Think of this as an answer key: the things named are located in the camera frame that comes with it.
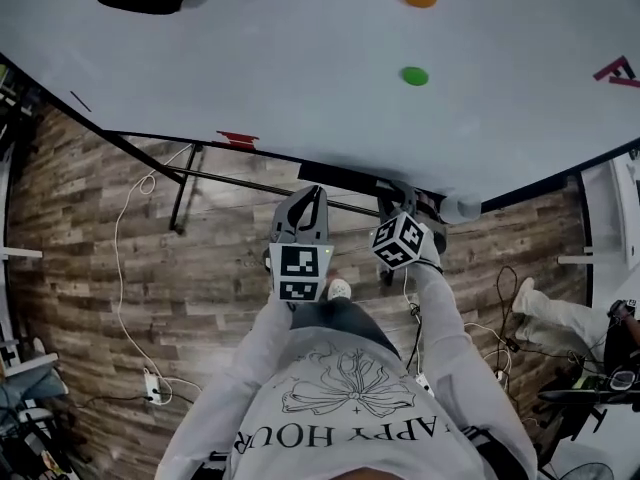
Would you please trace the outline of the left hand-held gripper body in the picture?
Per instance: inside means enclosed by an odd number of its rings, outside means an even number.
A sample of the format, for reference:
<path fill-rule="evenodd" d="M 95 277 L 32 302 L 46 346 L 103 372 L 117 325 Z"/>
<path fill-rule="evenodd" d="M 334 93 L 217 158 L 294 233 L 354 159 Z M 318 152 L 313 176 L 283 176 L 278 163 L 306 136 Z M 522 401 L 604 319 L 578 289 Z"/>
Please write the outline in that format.
<path fill-rule="evenodd" d="M 281 233 L 264 255 L 276 298 L 284 302 L 318 302 L 333 253 L 334 247 L 325 238 L 297 238 L 291 232 Z"/>

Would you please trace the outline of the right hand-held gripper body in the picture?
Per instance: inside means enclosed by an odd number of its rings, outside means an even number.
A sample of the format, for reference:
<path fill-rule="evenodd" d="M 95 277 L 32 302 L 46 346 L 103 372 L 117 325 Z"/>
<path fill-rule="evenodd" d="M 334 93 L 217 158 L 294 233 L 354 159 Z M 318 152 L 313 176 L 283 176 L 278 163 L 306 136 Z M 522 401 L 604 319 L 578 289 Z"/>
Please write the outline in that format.
<path fill-rule="evenodd" d="M 389 270 L 413 263 L 441 270 L 446 250 L 446 228 L 432 208 L 379 202 L 380 225 L 371 234 L 371 250 Z"/>

